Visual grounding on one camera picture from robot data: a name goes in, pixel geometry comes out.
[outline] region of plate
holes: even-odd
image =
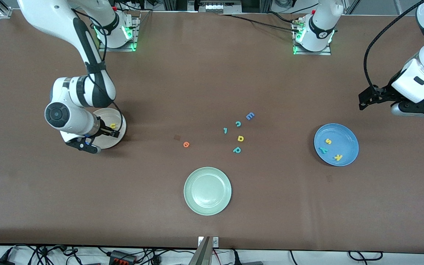
[[[184,184],[187,206],[199,215],[216,215],[230,202],[229,178],[215,167],[202,167],[189,175]]]
[[[119,126],[121,125],[121,115],[119,114],[119,111],[116,109],[111,109],[109,107],[106,107],[104,109],[96,110],[95,112],[93,112],[93,114],[98,117],[101,117],[101,119],[104,121],[106,126],[109,126],[115,123],[116,124],[115,130],[118,130]],[[94,141],[92,144],[95,146],[99,146],[99,148],[101,149],[107,149],[119,143],[125,134],[125,130],[127,129],[127,123],[125,122],[124,116],[122,117],[122,120],[123,120],[122,128],[119,132],[118,138],[102,134],[94,138]]]
[[[313,139],[313,145],[318,156],[323,161],[332,166],[348,166],[359,153],[359,143],[355,134],[341,124],[325,124],[320,127]],[[337,155],[343,156],[339,161],[335,159]]]

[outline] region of grey floor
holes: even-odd
[[[11,7],[18,7],[16,0],[4,0]],[[276,12],[292,12],[317,3],[318,0],[298,0],[294,8],[281,8],[273,5],[272,10]],[[361,0],[353,14],[355,15],[397,15],[396,4],[399,3],[399,11],[402,12],[417,3],[418,0]]]

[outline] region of light green plate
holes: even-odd
[[[227,175],[215,167],[202,167],[189,175],[184,199],[199,215],[216,215],[229,204],[232,185]]]

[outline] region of brown table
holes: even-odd
[[[154,13],[136,52],[107,55],[128,130],[91,155],[43,117],[54,80],[85,74],[78,52],[15,11],[0,22],[0,243],[195,247],[216,235],[222,248],[424,252],[424,119],[393,116],[388,103],[358,110],[365,49],[392,19],[342,17],[332,56],[298,56],[288,32]],[[370,53],[373,82],[385,85],[423,44],[413,17],[394,25]],[[326,123],[358,137],[353,164],[317,157]],[[232,183],[218,215],[183,198],[202,166]]]

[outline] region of blue plate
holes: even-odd
[[[347,127],[336,123],[320,127],[313,139],[313,145],[318,156],[332,166],[348,166],[359,153],[358,139],[355,134]],[[340,161],[335,159],[337,155],[343,156]]]

